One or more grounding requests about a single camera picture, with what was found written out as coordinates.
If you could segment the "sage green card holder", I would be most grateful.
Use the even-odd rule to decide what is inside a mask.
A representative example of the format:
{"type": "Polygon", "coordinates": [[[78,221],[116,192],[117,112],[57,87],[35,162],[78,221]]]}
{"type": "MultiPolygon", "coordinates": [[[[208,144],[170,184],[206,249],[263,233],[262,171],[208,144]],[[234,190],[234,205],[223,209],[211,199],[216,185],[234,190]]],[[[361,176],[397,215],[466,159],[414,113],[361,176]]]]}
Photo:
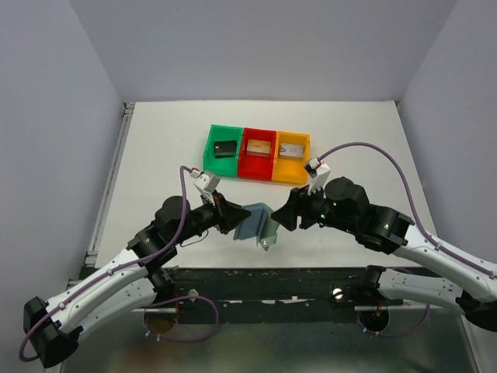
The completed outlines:
{"type": "Polygon", "coordinates": [[[276,244],[277,231],[280,224],[273,220],[272,213],[274,210],[267,204],[257,203],[255,205],[262,212],[261,228],[257,233],[257,243],[265,250],[276,244]]]}

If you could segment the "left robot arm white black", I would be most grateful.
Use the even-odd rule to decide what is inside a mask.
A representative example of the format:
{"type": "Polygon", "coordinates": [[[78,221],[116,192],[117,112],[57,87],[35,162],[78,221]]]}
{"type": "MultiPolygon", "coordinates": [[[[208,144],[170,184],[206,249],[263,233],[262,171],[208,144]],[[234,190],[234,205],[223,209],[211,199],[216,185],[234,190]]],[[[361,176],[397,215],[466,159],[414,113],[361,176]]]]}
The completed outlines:
{"type": "Polygon", "coordinates": [[[250,215],[217,191],[195,209],[184,196],[166,199],[151,223],[107,265],[59,295],[34,297],[24,305],[26,337],[21,345],[32,345],[35,359],[52,368],[106,318],[151,304],[167,305],[172,288],[162,267],[177,254],[176,245],[211,228],[227,234],[250,215]]]}

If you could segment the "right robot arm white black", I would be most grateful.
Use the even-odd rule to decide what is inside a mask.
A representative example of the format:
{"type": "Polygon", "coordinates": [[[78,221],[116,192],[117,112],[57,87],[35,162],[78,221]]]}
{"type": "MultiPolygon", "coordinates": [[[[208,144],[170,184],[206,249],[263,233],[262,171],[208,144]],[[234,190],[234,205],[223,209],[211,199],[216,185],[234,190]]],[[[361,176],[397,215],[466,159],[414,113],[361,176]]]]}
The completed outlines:
{"type": "Polygon", "coordinates": [[[356,290],[347,294],[368,305],[380,300],[413,300],[464,315],[472,324],[496,330],[496,275],[479,260],[431,235],[407,215],[371,204],[365,189],[345,177],[308,193],[294,188],[271,218],[285,229],[312,225],[349,233],[367,249],[392,254],[432,271],[433,277],[368,266],[356,290]]]}

